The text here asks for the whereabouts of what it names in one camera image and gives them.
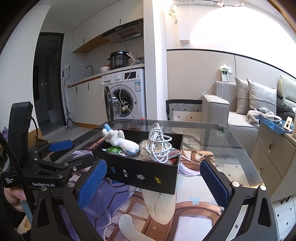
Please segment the person's left hand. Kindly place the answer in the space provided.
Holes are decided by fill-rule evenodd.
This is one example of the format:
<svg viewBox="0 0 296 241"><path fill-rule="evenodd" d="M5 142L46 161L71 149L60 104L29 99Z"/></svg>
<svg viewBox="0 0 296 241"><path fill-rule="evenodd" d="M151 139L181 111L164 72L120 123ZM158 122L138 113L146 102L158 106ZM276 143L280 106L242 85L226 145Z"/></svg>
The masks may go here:
<svg viewBox="0 0 296 241"><path fill-rule="evenodd" d="M22 202L27 201L27 199L22 187L4 188L4 195L14 209L24 212Z"/></svg>

